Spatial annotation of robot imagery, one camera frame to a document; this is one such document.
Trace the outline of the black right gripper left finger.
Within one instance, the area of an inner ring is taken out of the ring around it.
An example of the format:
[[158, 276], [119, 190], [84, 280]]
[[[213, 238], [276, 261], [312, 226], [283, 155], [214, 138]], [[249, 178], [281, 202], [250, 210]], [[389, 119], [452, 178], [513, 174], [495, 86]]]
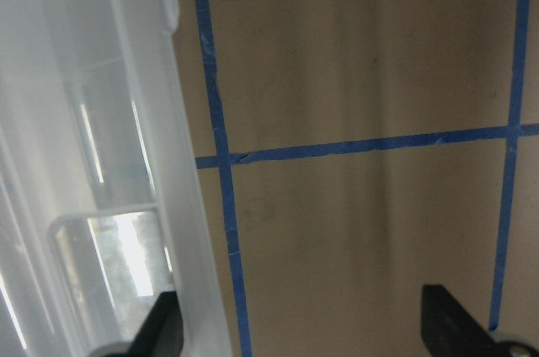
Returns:
[[130, 348], [129, 356], [180, 356], [184, 348], [184, 325], [175, 291], [156, 299]]

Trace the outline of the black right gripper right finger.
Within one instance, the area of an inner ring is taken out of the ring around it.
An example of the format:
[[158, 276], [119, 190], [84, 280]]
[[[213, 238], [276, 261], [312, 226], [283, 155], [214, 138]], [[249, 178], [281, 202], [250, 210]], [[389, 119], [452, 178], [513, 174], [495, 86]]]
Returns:
[[430, 356], [510, 356], [443, 285], [421, 291], [421, 339]]

